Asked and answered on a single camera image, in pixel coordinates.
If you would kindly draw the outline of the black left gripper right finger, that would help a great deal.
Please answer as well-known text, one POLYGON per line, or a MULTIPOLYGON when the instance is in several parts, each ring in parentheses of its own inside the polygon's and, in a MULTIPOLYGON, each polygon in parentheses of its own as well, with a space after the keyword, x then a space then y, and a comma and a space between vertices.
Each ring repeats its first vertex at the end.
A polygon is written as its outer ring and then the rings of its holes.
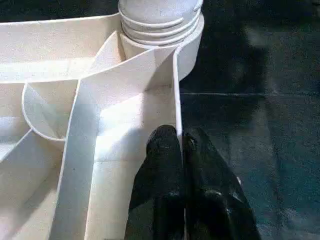
POLYGON ((186 224, 191 240, 259 240, 256 219, 231 168, 201 128, 183 135, 186 224))

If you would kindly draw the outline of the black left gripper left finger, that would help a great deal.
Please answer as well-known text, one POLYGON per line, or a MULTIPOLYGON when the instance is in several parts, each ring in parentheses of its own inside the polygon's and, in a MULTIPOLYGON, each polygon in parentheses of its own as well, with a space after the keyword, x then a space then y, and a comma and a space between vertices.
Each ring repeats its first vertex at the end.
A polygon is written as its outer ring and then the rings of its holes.
POLYGON ((185 184, 180 143, 172 125, 149 136, 146 156, 135 175, 126 222, 126 240, 182 240, 185 184))

